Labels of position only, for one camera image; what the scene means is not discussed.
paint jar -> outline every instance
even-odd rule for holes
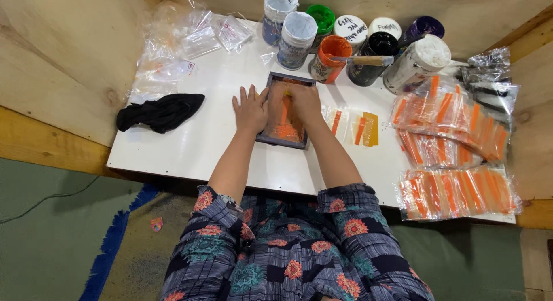
[[[360,56],[395,56],[397,39],[386,32],[376,32],[361,46]],[[387,67],[370,65],[347,65],[349,79],[357,86],[370,86]]]
[[[354,55],[367,39],[367,25],[358,17],[352,15],[338,17],[334,22],[333,32],[349,42]]]
[[[284,19],[298,8],[298,0],[265,0],[263,3],[263,40],[276,45]]]
[[[310,15],[292,12],[284,19],[278,54],[276,58],[282,67],[297,70],[304,65],[309,49],[317,34],[317,23]]]
[[[402,28],[392,18],[378,17],[370,23],[367,29],[368,36],[371,36],[375,32],[388,32],[393,35],[397,40],[402,36]]]
[[[309,54],[315,54],[322,40],[332,33],[336,18],[330,8],[322,5],[311,5],[305,13],[311,15],[317,23],[317,35],[315,35],[315,40],[309,50]]]
[[[411,37],[419,36],[423,33],[428,33],[439,37],[444,37],[444,26],[434,17],[421,16],[413,22],[403,35],[402,41],[407,41]]]
[[[451,51],[439,37],[427,35],[407,47],[382,76],[384,86],[395,94],[410,93],[451,60]]]
[[[322,42],[317,55],[308,65],[311,77],[329,84],[336,80],[346,63],[330,60],[331,57],[350,57],[351,45],[342,36],[329,35]]]

electrical cable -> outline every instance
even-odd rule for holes
[[[100,176],[95,177],[94,180],[93,180],[91,183],[89,183],[88,185],[86,185],[86,187],[84,187],[83,189],[81,189],[81,190],[78,191],[78,192],[74,192],[74,193],[61,193],[61,194],[52,194],[52,195],[48,195],[47,197],[43,198],[41,201],[39,201],[38,203],[36,203],[33,207],[29,208],[26,212],[20,214],[19,216],[0,220],[0,224],[4,224],[4,223],[6,223],[6,222],[10,222],[10,221],[12,221],[12,220],[16,220],[16,219],[19,219],[19,218],[23,217],[24,215],[26,215],[27,213],[30,213],[31,210],[35,209],[38,205],[42,204],[42,202],[45,201],[45,200],[47,200],[47,199],[50,199],[50,198],[66,198],[66,197],[68,197],[68,196],[73,196],[73,195],[79,194],[80,192],[83,192],[84,190],[88,189],[94,182],[96,182],[96,180],[98,180],[99,177],[100,177]]]

woman's left hand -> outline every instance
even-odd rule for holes
[[[257,135],[269,119],[269,105],[266,97],[269,87],[266,87],[259,97],[255,95],[255,86],[251,85],[246,96],[245,88],[240,87],[240,105],[236,96],[232,97],[232,107],[236,114],[236,132]]]

hand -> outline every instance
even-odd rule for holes
[[[294,86],[289,90],[296,115],[305,126],[312,126],[322,120],[321,99],[317,87]]]
[[[261,132],[269,119],[269,105],[266,97],[269,87],[266,87],[259,97],[255,95],[255,87],[249,88],[249,93],[245,95],[245,88],[240,87],[240,105],[236,96],[232,97],[232,107],[236,114],[236,132],[257,135]]]

floral patterned shirt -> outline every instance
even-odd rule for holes
[[[160,300],[433,301],[370,186],[323,190],[318,203],[244,196],[240,207],[198,188]]]

